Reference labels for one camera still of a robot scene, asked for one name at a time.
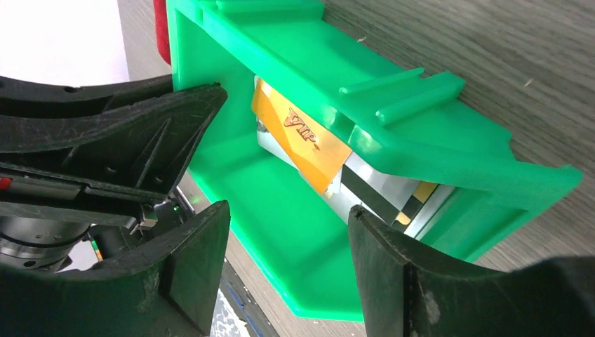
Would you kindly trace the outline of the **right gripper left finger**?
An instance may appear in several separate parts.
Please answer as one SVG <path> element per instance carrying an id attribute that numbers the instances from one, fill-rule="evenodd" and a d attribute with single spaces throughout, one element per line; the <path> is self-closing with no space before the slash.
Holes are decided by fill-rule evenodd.
<path id="1" fill-rule="evenodd" d="M 3 267 L 1 335 L 207 336 L 229 228 L 229 204 L 217 201 L 89 270 Z"/>

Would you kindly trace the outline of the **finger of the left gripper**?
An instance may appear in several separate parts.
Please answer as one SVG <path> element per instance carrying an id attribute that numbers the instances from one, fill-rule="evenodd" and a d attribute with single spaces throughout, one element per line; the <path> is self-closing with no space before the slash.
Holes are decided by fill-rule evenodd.
<path id="1" fill-rule="evenodd" d="M 2 77 L 1 169 L 157 201 L 227 97 L 219 84 L 175 91 L 169 75 L 80 88 Z"/>

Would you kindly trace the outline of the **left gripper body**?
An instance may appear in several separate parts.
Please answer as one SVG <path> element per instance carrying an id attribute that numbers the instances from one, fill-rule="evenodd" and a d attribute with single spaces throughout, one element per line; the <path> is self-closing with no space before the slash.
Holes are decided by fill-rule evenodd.
<path id="1" fill-rule="evenodd" d="M 57 272 L 73 247 L 94 241 L 103 258 L 179 225 L 183 164 L 1 164 L 1 263 Z"/>

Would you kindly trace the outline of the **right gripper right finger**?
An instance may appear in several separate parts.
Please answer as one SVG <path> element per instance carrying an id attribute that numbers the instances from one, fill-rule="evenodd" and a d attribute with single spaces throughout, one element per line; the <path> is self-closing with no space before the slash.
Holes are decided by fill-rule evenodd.
<path id="1" fill-rule="evenodd" d="M 501 272 L 448 256 L 349 212 L 349 245 L 368 336 L 593 336 L 594 258 Z"/>

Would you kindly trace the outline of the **gold credit card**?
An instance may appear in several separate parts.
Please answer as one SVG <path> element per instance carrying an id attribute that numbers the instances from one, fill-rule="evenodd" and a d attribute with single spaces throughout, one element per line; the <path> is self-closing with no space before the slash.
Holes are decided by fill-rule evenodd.
<path id="1" fill-rule="evenodd" d="M 337 194 L 352 150 L 263 79 L 255 77 L 254 85 L 258 144 L 295 167 L 315 192 Z"/>

